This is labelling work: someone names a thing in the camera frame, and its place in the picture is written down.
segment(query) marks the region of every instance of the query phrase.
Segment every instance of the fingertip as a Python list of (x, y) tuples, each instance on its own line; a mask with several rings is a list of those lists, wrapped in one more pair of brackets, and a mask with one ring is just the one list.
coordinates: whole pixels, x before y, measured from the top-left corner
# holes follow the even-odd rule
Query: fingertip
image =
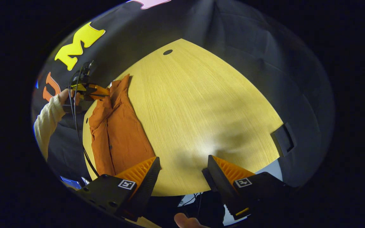
[(178, 225), (178, 227), (182, 228), (184, 227), (185, 221), (188, 218), (183, 213), (177, 213), (174, 215), (174, 222)]
[(187, 226), (187, 227), (198, 227), (199, 225), (201, 225), (200, 224), (200, 222), (198, 221), (198, 219), (196, 219), (196, 218), (189, 218), (189, 219), (187, 219), (187, 221), (185, 222), (185, 225)]

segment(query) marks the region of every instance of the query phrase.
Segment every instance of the blue object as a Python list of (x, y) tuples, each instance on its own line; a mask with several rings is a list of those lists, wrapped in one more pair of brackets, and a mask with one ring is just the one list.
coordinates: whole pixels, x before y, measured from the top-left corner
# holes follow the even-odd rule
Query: blue object
[(70, 180), (70, 179), (67, 179), (67, 178), (64, 178), (62, 176), (60, 176), (61, 179), (63, 180), (64, 183), (76, 188), (76, 189), (81, 189), (81, 185), (78, 181), (75, 181), (75, 180)]

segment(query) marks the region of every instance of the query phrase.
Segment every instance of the cream sleeve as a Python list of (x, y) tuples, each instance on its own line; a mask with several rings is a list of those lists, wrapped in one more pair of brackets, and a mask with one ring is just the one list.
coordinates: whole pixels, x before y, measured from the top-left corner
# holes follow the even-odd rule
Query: cream sleeve
[(45, 160), (48, 159), (50, 136), (52, 136), (58, 122), (61, 121), (64, 115), (65, 112), (57, 94), (43, 107), (33, 124), (36, 141)]

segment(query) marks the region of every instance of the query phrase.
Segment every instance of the orange shirt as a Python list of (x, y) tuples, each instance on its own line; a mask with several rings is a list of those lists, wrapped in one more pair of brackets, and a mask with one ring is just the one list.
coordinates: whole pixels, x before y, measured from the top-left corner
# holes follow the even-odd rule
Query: orange shirt
[(155, 157), (142, 124), (129, 101), (129, 74), (107, 88), (110, 97), (97, 100), (90, 122), (92, 149), (98, 174), (115, 176)]

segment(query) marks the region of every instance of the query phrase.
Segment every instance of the table surface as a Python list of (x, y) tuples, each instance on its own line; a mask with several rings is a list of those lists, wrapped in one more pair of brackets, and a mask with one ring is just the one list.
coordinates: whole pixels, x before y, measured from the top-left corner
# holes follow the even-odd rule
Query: table surface
[[(162, 167), (152, 196), (210, 190), (201, 172), (208, 155), (251, 172), (279, 157), (271, 133), (283, 124), (281, 118), (248, 79), (211, 52), (179, 39), (137, 61), (116, 80), (128, 73), (129, 99)], [(83, 130), (94, 166), (86, 119), (96, 104), (86, 112)], [(87, 168), (94, 180), (97, 176)]]

